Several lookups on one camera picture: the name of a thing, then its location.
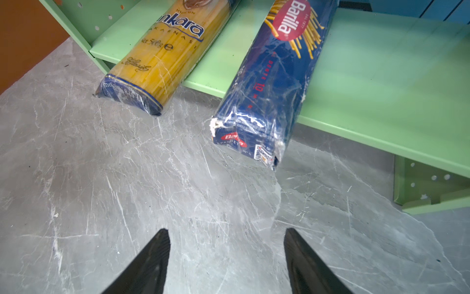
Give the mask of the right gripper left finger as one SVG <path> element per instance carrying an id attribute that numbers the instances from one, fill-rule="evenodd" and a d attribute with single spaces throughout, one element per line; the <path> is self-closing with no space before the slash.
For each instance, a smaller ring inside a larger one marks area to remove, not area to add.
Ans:
<path id="1" fill-rule="evenodd" d="M 160 229 L 103 293 L 163 294 L 170 249 L 168 230 Z"/>

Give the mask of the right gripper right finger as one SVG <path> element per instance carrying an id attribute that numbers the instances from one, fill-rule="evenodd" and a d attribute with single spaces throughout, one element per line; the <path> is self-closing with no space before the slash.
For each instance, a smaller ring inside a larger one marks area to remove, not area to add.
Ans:
<path id="1" fill-rule="evenodd" d="M 284 237 L 286 264 L 294 294 L 352 294 L 294 228 Z"/>

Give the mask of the blue Barilla spaghetti box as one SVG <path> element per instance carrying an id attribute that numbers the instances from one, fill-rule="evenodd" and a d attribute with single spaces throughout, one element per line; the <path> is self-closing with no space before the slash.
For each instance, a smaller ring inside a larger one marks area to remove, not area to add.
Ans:
<path id="1" fill-rule="evenodd" d="M 280 164 L 338 1 L 275 1 L 210 122 L 215 144 Z"/>

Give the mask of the dark blue portrait spaghetti bag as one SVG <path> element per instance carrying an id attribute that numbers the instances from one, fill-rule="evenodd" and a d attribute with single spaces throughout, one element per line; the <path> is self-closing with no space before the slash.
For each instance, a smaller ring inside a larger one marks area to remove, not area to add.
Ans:
<path id="1" fill-rule="evenodd" d="M 238 1 L 175 1 L 101 80 L 95 97 L 160 116 L 201 60 Z"/>

